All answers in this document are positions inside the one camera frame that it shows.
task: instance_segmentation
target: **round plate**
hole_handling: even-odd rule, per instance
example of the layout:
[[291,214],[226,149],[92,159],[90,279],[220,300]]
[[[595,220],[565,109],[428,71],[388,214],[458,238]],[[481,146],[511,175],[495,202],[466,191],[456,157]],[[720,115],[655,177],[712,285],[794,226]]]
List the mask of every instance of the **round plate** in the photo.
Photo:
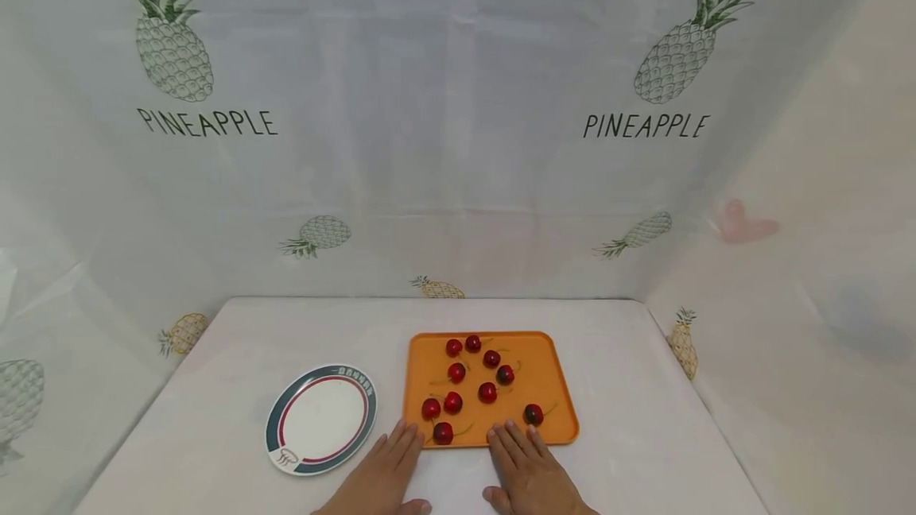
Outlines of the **round plate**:
[[362,370],[316,368],[289,384],[270,411],[267,454],[289,474],[330,471],[366,442],[377,408],[375,387]]

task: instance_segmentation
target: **cherry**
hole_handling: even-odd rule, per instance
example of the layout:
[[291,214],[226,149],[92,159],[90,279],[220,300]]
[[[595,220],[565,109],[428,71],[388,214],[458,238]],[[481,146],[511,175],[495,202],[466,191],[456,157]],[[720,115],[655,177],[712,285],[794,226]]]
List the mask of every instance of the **cherry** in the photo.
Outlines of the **cherry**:
[[460,399],[460,394],[456,391],[450,391],[450,393],[445,395],[445,401],[442,402],[442,407],[444,407],[445,411],[448,413],[458,413],[460,409],[464,407],[464,400]]
[[496,370],[496,381],[503,386],[508,386],[514,382],[514,371],[512,370],[512,366],[502,364],[499,370]]
[[439,424],[436,424],[433,427],[433,441],[440,445],[448,445],[452,442],[454,438],[454,432],[452,431],[452,425],[448,421],[440,421]]
[[544,421],[544,411],[536,403],[525,406],[525,424],[541,425]]
[[496,366],[499,366],[500,360],[502,360],[502,357],[495,350],[488,350],[483,353],[483,365],[487,368],[496,368]]
[[496,386],[493,382],[484,382],[477,389],[477,397],[483,403],[493,403],[496,401]]
[[464,380],[464,375],[468,374],[468,371],[464,369],[464,364],[456,362],[448,367],[446,374],[452,383],[460,384],[460,381]]
[[423,414],[424,420],[432,420],[439,417],[441,412],[439,407],[439,401],[435,398],[427,398],[423,400],[423,406],[421,407],[421,413]]
[[483,343],[480,341],[480,336],[478,335],[470,335],[464,340],[464,347],[468,349],[468,352],[476,354],[480,352],[481,346],[483,346]]
[[460,354],[460,349],[462,349],[462,344],[459,339],[451,339],[445,343],[445,353],[452,358]]

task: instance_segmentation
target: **finger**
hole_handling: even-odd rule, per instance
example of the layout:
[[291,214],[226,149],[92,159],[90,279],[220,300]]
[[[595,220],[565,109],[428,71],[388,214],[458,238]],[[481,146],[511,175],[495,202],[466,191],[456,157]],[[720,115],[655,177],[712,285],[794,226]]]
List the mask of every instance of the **finger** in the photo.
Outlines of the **finger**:
[[525,437],[525,433],[518,429],[518,425],[513,420],[506,420],[506,431],[510,433],[514,442],[518,444],[518,447],[521,448],[521,451],[528,455],[532,459],[538,457],[538,450],[534,448],[534,445],[528,441],[528,438]]
[[395,429],[391,430],[391,436],[388,436],[388,441],[385,443],[385,454],[391,453],[391,449],[395,447],[395,444],[400,439],[400,436],[403,435],[404,428],[406,428],[406,422],[403,419],[398,420],[398,423],[395,425]]
[[512,515],[510,496],[502,487],[487,487],[483,490],[483,498],[487,499],[487,503],[493,505],[493,509],[499,515]]
[[550,453],[550,449],[547,448],[547,443],[545,443],[544,438],[541,437],[541,432],[533,425],[528,426],[528,436],[531,438],[531,443],[534,445],[534,448],[538,450],[538,454],[541,454],[543,459],[553,459],[553,454]]
[[487,442],[490,444],[490,457],[493,459],[493,467],[496,468],[496,474],[502,483],[508,483],[513,478],[516,467],[506,451],[502,440],[496,435],[496,430],[487,432]]
[[373,457],[375,457],[379,453],[382,447],[385,447],[386,441],[388,441],[388,435],[387,433],[382,433],[382,436],[379,437],[378,440],[375,441],[375,445],[373,445],[372,449],[369,450],[369,453],[366,454],[366,458],[363,459],[363,461],[367,461],[368,459],[373,459]]
[[525,462],[525,452],[521,451],[521,448],[518,447],[518,444],[514,442],[510,433],[506,429],[499,425],[494,428],[496,431],[496,437],[499,437],[499,441],[503,443],[503,447],[506,448],[508,455],[512,458],[512,463],[520,467]]
[[400,505],[395,513],[396,515],[429,515],[432,511],[433,506],[426,499],[411,499]]
[[414,469],[417,468],[417,460],[420,459],[420,450],[423,449],[423,438],[425,437],[423,433],[417,432],[413,442],[410,443],[410,447],[402,457],[402,461],[398,463],[398,475],[404,478],[405,481],[410,480]]
[[388,452],[388,459],[391,461],[391,466],[396,467],[400,461],[402,461],[406,450],[410,449],[410,444],[417,438],[417,425],[411,424],[406,430],[402,433],[402,437],[395,444],[395,447],[391,448],[391,451]]

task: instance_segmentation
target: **small pineapple print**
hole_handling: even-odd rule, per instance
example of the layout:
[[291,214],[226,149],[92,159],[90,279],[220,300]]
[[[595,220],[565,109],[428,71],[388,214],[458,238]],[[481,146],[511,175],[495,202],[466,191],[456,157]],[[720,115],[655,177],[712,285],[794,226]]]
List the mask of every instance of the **small pineapple print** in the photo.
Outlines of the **small pineapple print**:
[[35,424],[45,395],[45,369],[35,360],[0,364],[0,477],[4,463],[22,459],[11,447],[14,439]]
[[464,298],[462,290],[454,285],[449,285],[448,282],[431,281],[419,276],[411,280],[410,284],[419,288],[426,298]]
[[182,316],[171,330],[162,330],[159,333],[159,354],[168,358],[171,353],[184,356],[197,344],[204,330],[210,326],[207,317],[193,312],[191,315]]
[[671,230],[671,215],[667,211],[656,213],[648,219],[639,221],[631,230],[627,231],[624,238],[614,240],[614,242],[604,243],[596,251],[600,252],[605,258],[619,257],[626,249],[635,249],[646,243],[652,242],[664,233]]
[[199,10],[194,0],[138,0],[137,48],[146,75],[175,99],[204,101],[213,92],[213,71],[204,42],[188,27]]
[[281,249],[284,255],[295,255],[296,258],[318,258],[316,250],[341,246],[350,238],[350,234],[350,227],[344,221],[331,215],[318,215],[302,226],[299,238],[281,243]]
[[697,313],[687,310],[681,306],[677,311],[677,323],[674,324],[674,330],[668,335],[668,346],[677,362],[681,363],[681,368],[685,369],[688,380],[693,380],[697,375],[697,349],[693,347],[693,340],[689,336],[689,327]]
[[733,14],[753,2],[697,0],[697,15],[674,27],[652,46],[635,75],[635,92],[652,104],[677,98],[697,77],[716,47],[716,32],[736,21]]

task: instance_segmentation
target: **table surface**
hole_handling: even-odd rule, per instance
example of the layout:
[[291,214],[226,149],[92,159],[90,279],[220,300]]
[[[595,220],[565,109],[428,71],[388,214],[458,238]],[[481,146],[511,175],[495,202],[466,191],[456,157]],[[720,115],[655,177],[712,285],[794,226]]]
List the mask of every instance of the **table surface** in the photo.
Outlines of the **table surface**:
[[[579,415],[553,452],[603,515],[766,515],[757,494],[643,304],[633,300],[230,300],[127,438],[79,515],[311,513],[342,467],[296,478],[271,465],[264,426],[301,373],[353,363],[378,389],[369,442],[402,410],[406,349],[421,332],[543,330]],[[486,449],[421,454],[408,498],[441,515],[493,513]]]

